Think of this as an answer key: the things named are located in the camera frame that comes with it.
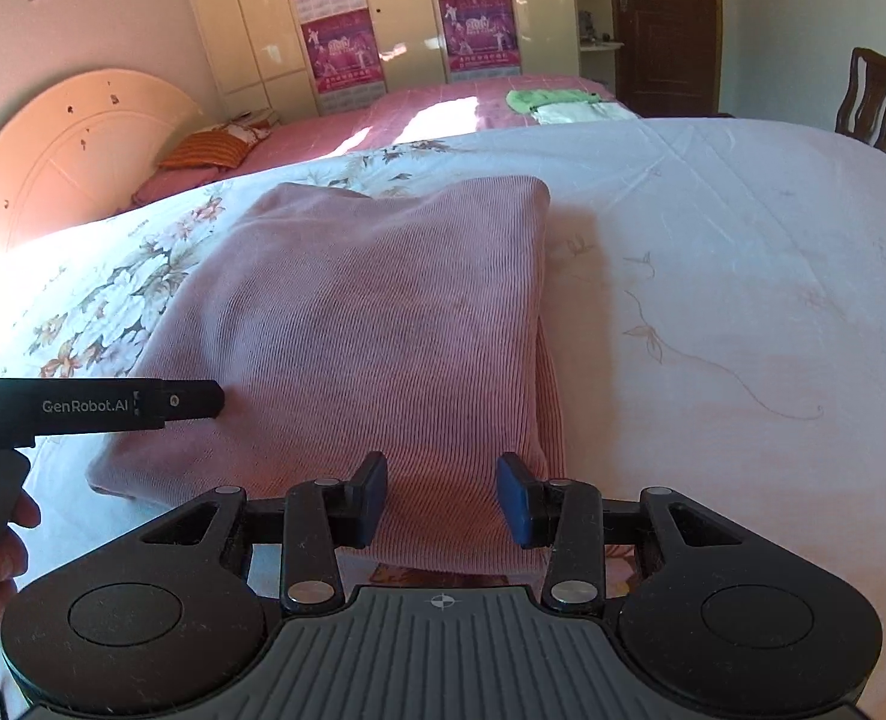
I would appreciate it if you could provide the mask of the person left hand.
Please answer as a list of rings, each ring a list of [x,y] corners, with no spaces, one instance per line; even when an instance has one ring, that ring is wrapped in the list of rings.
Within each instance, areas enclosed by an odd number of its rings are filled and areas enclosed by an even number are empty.
[[[36,500],[22,491],[11,512],[10,523],[0,535],[0,621],[8,603],[18,593],[16,579],[28,570],[28,550],[18,533],[11,527],[36,528],[41,523],[41,511]]]

